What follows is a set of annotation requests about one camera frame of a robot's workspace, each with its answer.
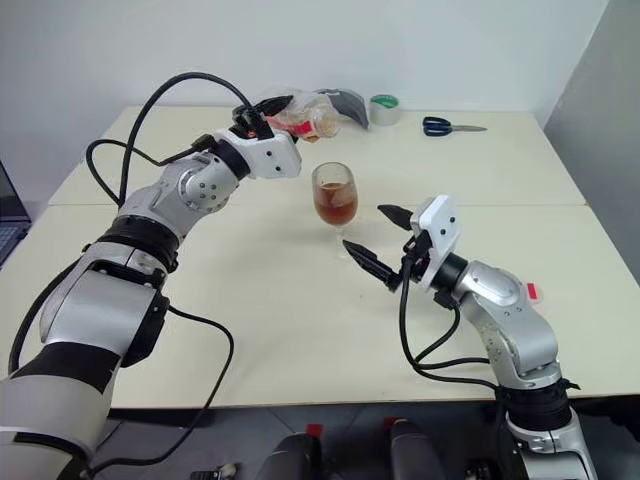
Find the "black cable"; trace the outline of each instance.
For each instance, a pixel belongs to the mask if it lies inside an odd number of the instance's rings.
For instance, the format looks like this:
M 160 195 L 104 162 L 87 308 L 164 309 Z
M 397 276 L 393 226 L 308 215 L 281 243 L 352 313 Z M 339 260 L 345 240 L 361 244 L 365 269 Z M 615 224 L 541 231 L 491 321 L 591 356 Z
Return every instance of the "black cable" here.
M 447 340 L 449 340 L 454 333 L 456 333 L 459 326 L 460 326 L 460 315 L 455 315 L 453 319 L 453 324 L 451 325 L 449 330 L 447 330 L 445 334 L 442 335 L 438 340 L 436 340 L 427 348 L 425 348 L 422 352 L 420 352 L 415 358 L 416 362 L 419 362 L 420 360 L 424 359 L 427 355 L 433 353 L 436 349 L 444 345 L 444 343 L 447 342 Z M 420 368 L 423 370 L 437 370 L 440 368 L 453 367 L 455 365 L 462 365 L 465 363 L 483 363 L 487 365 L 490 364 L 488 358 L 464 357 L 464 358 L 458 358 L 456 360 L 448 360 L 446 362 L 439 362 L 439 363 L 421 363 Z
M 497 408 L 496 408 L 496 460 L 498 461 L 498 467 L 504 478 L 511 478 L 511 467 L 510 462 L 506 461 L 504 458 L 504 448 L 502 443 L 502 431 L 504 429 L 504 424 L 506 421 L 506 409 L 504 404 L 498 399 Z
M 29 328 L 31 328 L 31 324 L 33 320 L 36 318 L 36 315 L 42 308 L 45 300 L 51 295 L 51 293 L 56 289 L 58 285 L 65 279 L 65 277 L 69 274 L 73 267 L 76 266 L 78 260 L 73 262 L 67 268 L 62 270 L 58 275 L 54 277 L 53 280 L 49 282 L 49 284 L 44 287 L 44 290 L 40 292 L 40 295 L 36 297 L 36 299 L 31 304 L 31 307 L 27 311 L 27 314 L 22 319 L 22 323 L 18 327 L 18 331 L 16 332 L 16 336 L 13 338 L 13 343 L 11 345 L 11 351 L 9 352 L 9 375 L 20 368 L 20 352 L 22 351 L 22 347 L 24 345 L 24 341 L 27 338 L 27 333 L 29 332 Z
M 87 151 L 85 152 L 85 158 L 86 158 L 86 162 L 87 162 L 87 167 L 89 167 L 89 171 L 91 172 L 91 175 L 93 176 L 94 180 L 98 183 L 98 185 L 100 185 L 100 188 L 102 188 L 102 190 L 104 190 L 104 193 L 106 193 L 109 196 L 109 198 L 111 200 L 113 200 L 114 203 L 117 205 L 118 201 L 119 201 L 118 200 L 118 196 L 115 194 L 115 192 L 113 190 L 111 190 L 111 188 L 109 188 L 107 183 L 100 176 L 100 174 L 98 173 L 98 170 L 96 169 L 95 162 L 93 161 L 93 151 L 97 147 L 99 147 L 100 145 L 116 145 L 118 147 L 127 148 L 127 144 L 124 143 L 124 142 L 121 142 L 119 140 L 113 140 L 113 139 L 110 139 L 110 138 L 101 138 L 99 140 L 94 140 L 93 142 L 91 142 L 89 144 L 89 146 L 87 147 Z M 140 155 L 147 162 L 152 163 L 156 167 L 164 167 L 165 165 L 169 165 L 170 163 L 173 163 L 176 160 L 184 158 L 184 157 L 186 157 L 188 155 L 191 155 L 192 153 L 195 153 L 197 151 L 198 151 L 198 149 L 196 147 L 190 147 L 190 148 L 188 148 L 186 150 L 183 150 L 182 152 L 176 153 L 175 155 L 172 155 L 171 157 L 166 158 L 166 159 L 158 162 L 158 161 L 154 160 L 153 158 L 151 158 L 146 153 L 144 153 L 142 150 L 139 150 L 137 148 L 133 149 L 134 153 L 136 153 L 137 155 Z
M 151 97 L 149 97 L 149 99 L 146 101 L 146 103 L 143 105 L 142 109 L 140 110 L 140 113 L 138 114 L 138 117 L 136 118 L 136 121 L 134 122 L 133 127 L 131 127 L 131 133 L 129 133 L 129 139 L 127 140 L 127 146 L 126 146 L 124 157 L 122 160 L 122 172 L 120 175 L 120 192 L 118 195 L 118 207 L 121 207 L 127 198 L 127 183 L 129 181 L 129 164 L 131 162 L 131 154 L 134 151 L 136 137 L 138 136 L 138 132 L 140 131 L 140 127 L 142 126 L 142 122 L 144 122 L 144 119 L 146 118 L 147 114 L 151 110 L 151 107 L 153 107 L 153 105 L 167 90 L 169 90 L 171 87 L 173 87 L 174 85 L 180 82 L 183 82 L 185 80 L 191 80 L 191 79 L 207 80 L 209 82 L 213 82 L 227 88 L 228 90 L 233 92 L 233 94 L 235 94 L 235 96 L 238 97 L 240 101 L 244 104 L 244 106 L 247 108 L 247 111 L 249 115 L 252 117 L 252 121 L 256 124 L 256 127 L 260 123 L 264 123 L 264 121 L 261 119 L 256 109 L 253 107 L 253 105 L 251 105 L 251 102 L 249 102 L 249 100 L 247 99 L 247 97 L 245 97 L 242 94 L 242 92 L 238 90 L 233 84 L 216 75 L 211 75 L 209 73 L 203 73 L 203 72 L 186 72 L 170 78 L 169 80 L 164 82 L 153 93 L 153 95 L 151 95 Z
M 206 325 L 211 325 L 212 327 L 215 327 L 218 330 L 220 330 L 227 337 L 227 340 L 229 341 L 229 353 L 227 355 L 227 360 L 224 364 L 224 367 L 222 367 L 222 371 L 218 376 L 218 380 L 216 381 L 216 384 L 213 387 L 213 390 L 209 394 L 209 398 L 207 398 L 207 401 L 205 402 L 204 406 L 197 413 L 197 415 L 195 416 L 191 424 L 187 427 L 187 429 L 180 436 L 180 438 L 178 438 L 178 440 L 162 455 L 159 455 L 153 458 L 127 458 L 127 457 L 112 458 L 111 460 L 107 460 L 105 462 L 99 463 L 95 467 L 91 468 L 89 470 L 89 476 L 91 478 L 95 476 L 97 473 L 101 472 L 102 470 L 105 470 L 106 468 L 112 467 L 114 465 L 129 465 L 129 466 L 144 467 L 148 465 L 155 465 L 156 463 L 160 463 L 166 460 L 173 452 L 175 452 L 178 449 L 178 447 L 180 447 L 180 445 L 182 445 L 182 443 L 184 443 L 184 441 L 189 437 L 189 435 L 191 435 L 191 433 L 197 426 L 198 422 L 200 421 L 204 413 L 211 406 L 213 397 L 215 397 L 216 393 L 218 392 L 218 388 L 220 388 L 220 384 L 222 383 L 222 380 L 224 379 L 224 376 L 227 373 L 227 370 L 229 369 L 229 365 L 231 364 L 231 360 L 233 358 L 233 351 L 234 351 L 233 335 L 231 335 L 231 332 L 229 332 L 229 330 L 227 330 L 223 325 L 217 322 L 214 322 L 213 320 L 207 320 L 206 318 L 202 318 L 196 315 L 191 315 L 189 313 L 182 312 L 172 305 L 169 306 L 169 311 L 175 315 L 186 318 L 188 320 L 193 320 L 194 322 L 200 322 Z
M 413 370 L 418 374 L 430 380 L 436 380 L 438 382 L 447 382 L 447 383 L 466 383 L 472 385 L 481 385 L 483 387 L 490 388 L 494 392 L 498 389 L 497 385 L 494 385 L 491 382 L 486 380 L 481 380 L 478 378 L 466 378 L 466 377 L 446 377 L 443 375 L 434 375 L 432 373 L 425 372 L 421 367 L 420 363 L 418 363 L 411 354 L 411 350 L 409 349 L 409 342 L 407 340 L 407 299 L 409 298 L 409 285 L 411 282 L 411 263 L 405 261 L 402 266 L 402 294 L 400 295 L 400 308 L 398 312 L 399 319 L 399 330 L 400 330 L 400 342 L 402 344 L 402 351 L 407 361 L 413 368 Z M 457 305 L 453 306 L 453 311 L 455 314 L 454 322 L 460 321 L 460 308 Z
M 118 430 L 120 430 L 120 428 L 122 428 L 122 426 L 126 423 L 126 420 L 120 420 L 115 427 L 113 427 L 113 429 L 107 433 L 105 435 L 105 437 L 100 440 L 100 443 L 98 443 L 98 445 L 96 445 L 96 448 L 94 449 L 94 453 L 98 453 L 98 450 L 100 450 L 102 447 L 104 447 L 104 445 L 111 439 L 111 437 L 113 437 L 116 432 Z

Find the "red label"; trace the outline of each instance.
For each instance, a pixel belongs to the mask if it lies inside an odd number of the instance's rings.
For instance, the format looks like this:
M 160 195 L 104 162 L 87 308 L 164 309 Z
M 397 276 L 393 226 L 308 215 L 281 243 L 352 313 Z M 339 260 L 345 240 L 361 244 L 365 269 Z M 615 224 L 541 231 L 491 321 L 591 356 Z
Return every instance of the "red label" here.
M 323 430 L 323 426 L 320 423 L 310 423 L 309 425 L 307 425 L 307 435 L 311 435 L 312 437 L 316 437 L 317 439 L 320 439 L 320 437 L 322 436 L 322 430 Z
M 313 132 L 313 125 L 311 125 L 311 122 L 309 120 L 298 125 L 288 125 L 281 122 L 275 117 L 267 117 L 267 122 L 269 122 L 269 125 L 271 125 L 272 127 L 278 128 L 280 130 L 285 130 L 296 135 L 297 137 L 304 137 L 305 135 Z
M 536 290 L 536 284 L 535 283 L 527 283 L 527 290 L 529 291 L 529 298 L 531 300 L 537 300 L 538 299 L 538 291 Z
M 382 429 L 383 430 L 389 430 L 392 425 L 394 423 L 396 423 L 396 420 L 400 420 L 402 419 L 402 417 L 387 417 L 384 419 L 384 421 L 382 422 Z

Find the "white tabletop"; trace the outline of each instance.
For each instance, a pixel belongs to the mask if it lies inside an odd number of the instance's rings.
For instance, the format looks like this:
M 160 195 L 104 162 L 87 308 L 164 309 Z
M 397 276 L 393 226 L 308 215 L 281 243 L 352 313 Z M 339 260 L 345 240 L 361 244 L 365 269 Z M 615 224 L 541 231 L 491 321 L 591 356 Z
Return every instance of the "white tabletop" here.
M 284 182 L 308 188 L 308 180 Z M 113 206 L 50 207 L 5 265 L 3 368 L 37 293 L 104 232 L 114 213 Z M 571 395 L 640 393 L 640 376 L 633 374 L 640 363 L 640 290 L 588 207 L 462 206 L 458 218 L 458 254 L 506 268 L 542 291 L 536 308 L 557 334 L 565 376 L 582 386 Z M 347 237 L 397 266 L 407 233 L 365 205 Z M 398 338 L 399 295 L 353 262 L 334 258 L 331 240 L 307 197 L 230 206 L 205 218 L 181 247 L 180 268 L 164 294 L 178 308 L 224 323 L 237 341 L 216 405 L 491 398 L 482 387 L 434 383 L 412 372 Z M 450 322 L 450 312 L 430 296 L 412 292 L 414 351 Z M 36 330 L 23 362 L 40 349 Z M 226 349 L 216 330 L 168 314 L 154 353 L 119 375 L 113 406 L 201 405 Z M 434 360 L 484 353 L 466 322 L 441 350 Z M 487 366 L 455 372 L 492 378 Z
M 126 141 L 138 108 L 127 108 L 105 137 Z M 584 198 L 548 140 L 528 113 L 439 113 L 455 124 L 487 127 L 481 133 L 430 138 L 422 132 L 426 112 L 404 112 L 390 127 L 364 131 L 348 121 L 335 138 L 299 142 L 303 182 L 275 189 L 268 182 L 245 182 L 236 205 L 289 203 L 309 196 L 309 178 L 318 164 L 339 161 L 355 174 L 361 205 L 420 203 L 446 192 L 460 205 L 580 205 Z M 231 124 L 231 109 L 159 107 L 145 121 L 136 146 L 157 159 L 184 150 L 203 133 Z M 118 185 L 123 151 L 96 150 L 98 169 Z M 160 170 L 140 158 L 132 161 L 129 192 L 153 183 Z M 84 163 L 51 198 L 51 205 L 108 204 Z

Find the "wine glass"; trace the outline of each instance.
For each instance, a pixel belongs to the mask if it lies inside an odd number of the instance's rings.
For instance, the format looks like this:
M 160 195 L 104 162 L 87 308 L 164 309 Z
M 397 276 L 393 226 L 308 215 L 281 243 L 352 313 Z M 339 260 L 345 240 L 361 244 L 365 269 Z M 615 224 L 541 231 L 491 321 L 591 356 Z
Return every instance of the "wine glass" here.
M 337 251 L 340 258 L 347 254 L 342 245 L 344 227 L 358 209 L 358 192 L 349 167 L 338 162 L 323 163 L 311 174 L 313 204 L 322 220 L 336 230 Z

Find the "floor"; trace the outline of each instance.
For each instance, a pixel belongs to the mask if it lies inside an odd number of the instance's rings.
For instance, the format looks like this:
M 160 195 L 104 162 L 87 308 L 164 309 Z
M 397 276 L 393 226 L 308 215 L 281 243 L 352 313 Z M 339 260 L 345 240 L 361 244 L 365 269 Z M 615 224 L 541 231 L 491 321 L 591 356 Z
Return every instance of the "floor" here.
M 236 478 L 251 480 L 280 440 L 314 423 L 323 425 L 327 478 L 388 480 L 384 420 L 406 417 L 430 435 L 448 479 L 462 480 L 465 459 L 493 455 L 495 437 L 489 416 L 487 404 L 474 402 L 221 409 L 216 412 L 212 425 L 196 430 L 164 463 L 152 467 L 116 466 L 97 478 L 188 480 L 194 470 L 240 463 Z M 640 444 L 626 429 L 607 418 L 584 416 L 581 420 L 600 480 L 637 479 Z M 118 424 L 117 420 L 109 420 L 103 434 Z M 99 449 L 96 461 L 114 456 L 157 455 L 171 445 L 181 431 L 177 427 L 125 422 Z

